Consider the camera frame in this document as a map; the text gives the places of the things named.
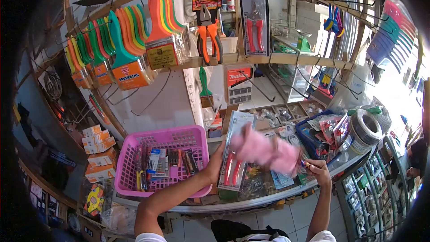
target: white tile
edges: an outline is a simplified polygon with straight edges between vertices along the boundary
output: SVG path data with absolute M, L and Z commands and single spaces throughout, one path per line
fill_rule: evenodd
M 332 235 L 337 236 L 346 230 L 344 217 L 342 215 L 341 208 L 338 207 L 330 213 L 329 231 Z
M 347 231 L 343 231 L 341 234 L 337 235 L 336 242 L 348 242 Z
M 173 233 L 164 234 L 164 238 L 169 242 L 185 242 L 184 221 L 172 220 Z
M 202 239 L 207 242 L 216 242 L 212 230 L 202 220 L 184 221 L 184 233 L 185 240 L 188 242 L 201 241 Z
M 257 221 L 259 229 L 265 229 L 267 225 L 270 225 L 273 229 L 280 229 L 287 234 L 295 231 L 293 217 L 288 205 L 281 210 L 271 209 L 257 213 Z
M 309 229 L 309 225 L 306 226 L 305 228 L 301 228 L 300 230 L 296 231 L 298 242 L 305 242 L 306 241 L 308 229 Z
M 331 200 L 330 200 L 330 212 L 338 209 L 341 205 L 339 204 L 339 198 L 338 196 L 331 196 Z
M 290 205 L 296 230 L 310 224 L 317 201 L 318 198 L 313 194 L 305 199 L 295 200 L 294 204 Z
M 231 220 L 234 222 L 243 223 L 248 225 L 252 230 L 258 230 L 257 216 L 255 213 L 245 215 L 226 215 L 222 217 L 223 220 Z
M 291 242 L 298 242 L 296 232 L 289 233 L 287 235 L 288 235 L 288 238 L 291 240 Z

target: tool packaging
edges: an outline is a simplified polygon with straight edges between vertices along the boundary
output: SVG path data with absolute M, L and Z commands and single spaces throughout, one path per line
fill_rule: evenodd
M 242 189 L 245 180 L 247 162 L 236 160 L 236 154 L 230 149 L 231 137 L 234 134 L 240 134 L 242 127 L 248 123 L 255 128 L 257 117 L 250 113 L 233 111 L 231 113 L 230 124 L 228 126 L 227 139 L 223 153 L 223 163 L 219 174 L 217 187 L 219 189 L 239 192 Z
M 269 56 L 268 0 L 240 0 L 245 55 Z

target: metal rod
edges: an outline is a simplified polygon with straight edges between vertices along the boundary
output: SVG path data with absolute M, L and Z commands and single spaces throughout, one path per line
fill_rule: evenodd
M 271 102 L 275 102 L 275 98 L 276 98 L 276 96 L 274 96 L 273 97 L 273 99 L 270 99 L 260 88 L 258 88 L 258 86 L 257 85 L 255 85 L 253 82 L 252 82 L 252 80 L 250 79 L 250 78 L 248 78 L 246 75 L 245 75 L 245 73 L 243 72 L 243 71 L 241 71 L 241 70 L 239 70 L 239 72 L 247 79 L 247 80 L 249 80 L 249 82 L 252 84 L 252 85 L 254 85 L 255 86 L 255 88 L 257 88 L 263 95 L 264 95 L 264 97 L 265 98 L 267 98 L 267 100 L 269 100 L 269 101 L 271 101 Z

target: pink basket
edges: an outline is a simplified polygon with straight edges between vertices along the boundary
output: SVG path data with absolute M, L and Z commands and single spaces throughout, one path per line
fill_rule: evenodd
M 170 167 L 169 178 L 148 181 L 147 192 L 137 191 L 134 151 L 139 144 L 146 144 L 155 149 L 192 149 L 199 170 L 205 168 L 209 162 L 205 130 L 199 125 L 188 125 L 129 134 L 124 140 L 116 166 L 115 189 L 119 194 L 125 196 L 148 197 L 154 191 L 165 188 L 188 177 L 184 163 L 182 163 L 180 167 Z M 211 189 L 212 185 L 206 186 L 190 197 L 205 196 Z

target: orange box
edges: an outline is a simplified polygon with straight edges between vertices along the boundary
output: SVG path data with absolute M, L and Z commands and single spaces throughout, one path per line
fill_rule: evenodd
M 116 144 L 115 138 L 108 137 L 107 139 L 103 140 L 100 144 L 95 144 L 92 146 L 84 146 L 83 148 L 86 154 L 102 153 L 115 144 Z
M 97 133 L 95 135 L 84 137 L 82 139 L 82 143 L 84 146 L 94 146 L 95 144 L 100 144 L 103 140 L 109 138 L 109 130 L 104 130 L 100 133 Z
M 100 125 L 95 125 L 93 127 L 83 129 L 83 131 L 82 131 L 84 137 L 89 137 L 89 136 L 95 135 L 96 133 L 100 133 L 100 132 L 101 132 Z
M 116 175 L 116 160 L 113 163 L 103 166 L 94 166 L 88 165 L 88 168 L 85 171 L 85 177 L 89 182 L 95 183 L 101 180 L 107 180 L 109 178 L 113 178 Z
M 113 148 L 110 148 L 104 153 L 91 154 L 88 157 L 88 162 L 92 167 L 108 165 L 114 162 L 115 156 L 116 151 Z

